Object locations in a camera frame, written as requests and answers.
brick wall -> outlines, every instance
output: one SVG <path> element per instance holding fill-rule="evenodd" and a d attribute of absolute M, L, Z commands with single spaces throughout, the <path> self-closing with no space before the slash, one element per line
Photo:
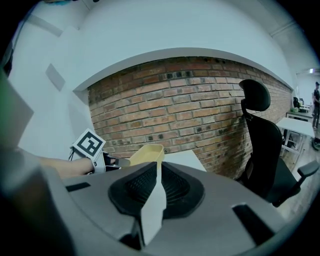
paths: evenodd
<path fill-rule="evenodd" d="M 92 122 L 114 156 L 162 144 L 165 153 L 193 150 L 208 172 L 236 178 L 252 151 L 241 117 L 243 79 L 264 83 L 271 95 L 267 111 L 251 113 L 272 122 L 286 115 L 291 89 L 272 76 L 234 61 L 182 57 L 130 67 L 93 84 Z"/>

chair headrest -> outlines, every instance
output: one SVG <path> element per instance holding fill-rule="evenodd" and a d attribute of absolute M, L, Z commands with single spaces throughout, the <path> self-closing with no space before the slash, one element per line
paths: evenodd
<path fill-rule="evenodd" d="M 245 108 L 254 111 L 265 111 L 270 106 L 270 93 L 267 87 L 255 80 L 246 79 L 239 83 L 244 91 Z"/>

black slot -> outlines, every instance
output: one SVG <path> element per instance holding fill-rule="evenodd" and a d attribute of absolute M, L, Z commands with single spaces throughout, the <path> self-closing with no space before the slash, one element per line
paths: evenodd
<path fill-rule="evenodd" d="M 232 208 L 257 246 L 270 239 L 274 233 L 246 204 Z"/>
<path fill-rule="evenodd" d="M 91 185 L 87 182 L 82 182 L 82 183 L 78 183 L 78 184 L 74 184 L 74 185 L 70 185 L 70 186 L 66 186 L 66 190 L 68 192 L 72 192 L 72 191 L 76 191 L 76 190 L 82 190 L 84 188 L 90 187 Z"/>

white paper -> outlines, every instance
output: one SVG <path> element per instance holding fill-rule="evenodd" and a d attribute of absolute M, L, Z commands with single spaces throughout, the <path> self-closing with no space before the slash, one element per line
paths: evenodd
<path fill-rule="evenodd" d="M 161 229 L 163 212 L 167 207 L 166 192 L 161 183 L 161 167 L 156 174 L 154 189 L 141 209 L 141 228 L 146 246 Z"/>

yellow bowl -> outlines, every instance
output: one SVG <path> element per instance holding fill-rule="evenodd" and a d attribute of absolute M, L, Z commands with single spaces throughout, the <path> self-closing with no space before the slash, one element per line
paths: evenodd
<path fill-rule="evenodd" d="M 129 158 L 130 166 L 135 166 L 146 162 L 157 162 L 157 169 L 161 167 L 161 163 L 164 159 L 164 146 L 159 144 L 144 145 Z"/>

